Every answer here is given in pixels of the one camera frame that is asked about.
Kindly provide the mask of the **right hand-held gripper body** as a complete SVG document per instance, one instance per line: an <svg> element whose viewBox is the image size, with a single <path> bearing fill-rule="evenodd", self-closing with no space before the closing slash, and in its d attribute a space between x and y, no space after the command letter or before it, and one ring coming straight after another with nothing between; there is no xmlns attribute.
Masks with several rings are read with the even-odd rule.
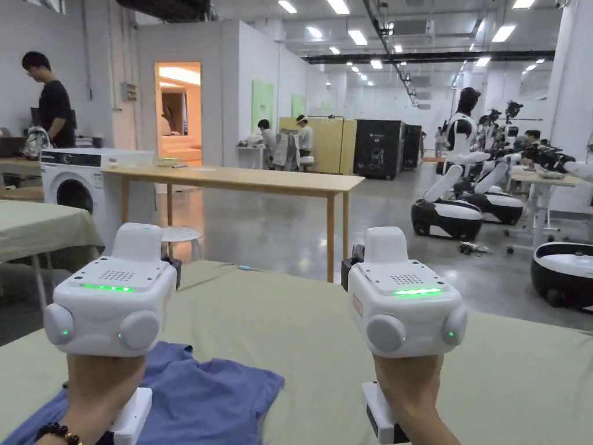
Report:
<svg viewBox="0 0 593 445"><path fill-rule="evenodd" d="M354 249L342 265L350 314L372 357L444 357L463 341L467 311L460 293L408 257L399 228L368 229L364 247ZM394 419L377 377L362 389L378 442L411 443Z"/></svg>

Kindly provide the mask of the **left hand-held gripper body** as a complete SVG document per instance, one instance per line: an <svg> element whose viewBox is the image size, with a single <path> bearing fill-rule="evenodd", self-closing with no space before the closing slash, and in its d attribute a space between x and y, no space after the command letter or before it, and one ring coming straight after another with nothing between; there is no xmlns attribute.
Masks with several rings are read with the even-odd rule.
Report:
<svg viewBox="0 0 593 445"><path fill-rule="evenodd" d="M164 230L125 223L112 252L61 282L43 312L48 340L67 355L113 358L147 356L164 329L167 306L177 289L177 269L162 256ZM141 382L96 444L137 444L152 406ZM43 441L81 439L63 424L43 429Z"/></svg>

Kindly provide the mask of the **person's left hand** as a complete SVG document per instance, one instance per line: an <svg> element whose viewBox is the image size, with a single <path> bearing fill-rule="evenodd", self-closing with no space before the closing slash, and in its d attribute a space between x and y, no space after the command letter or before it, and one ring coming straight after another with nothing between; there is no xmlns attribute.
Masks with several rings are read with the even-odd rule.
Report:
<svg viewBox="0 0 593 445"><path fill-rule="evenodd" d="M140 387L145 356L67 355L68 407L60 421L82 444L96 444Z"/></svg>

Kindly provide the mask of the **person's right hand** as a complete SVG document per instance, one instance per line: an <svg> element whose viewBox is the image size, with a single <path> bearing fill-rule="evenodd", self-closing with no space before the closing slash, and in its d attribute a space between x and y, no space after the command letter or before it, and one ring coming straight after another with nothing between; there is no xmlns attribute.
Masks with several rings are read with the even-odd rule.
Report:
<svg viewBox="0 0 593 445"><path fill-rule="evenodd" d="M376 376L394 419L412 444L460 444L437 410L442 355L383 358Z"/></svg>

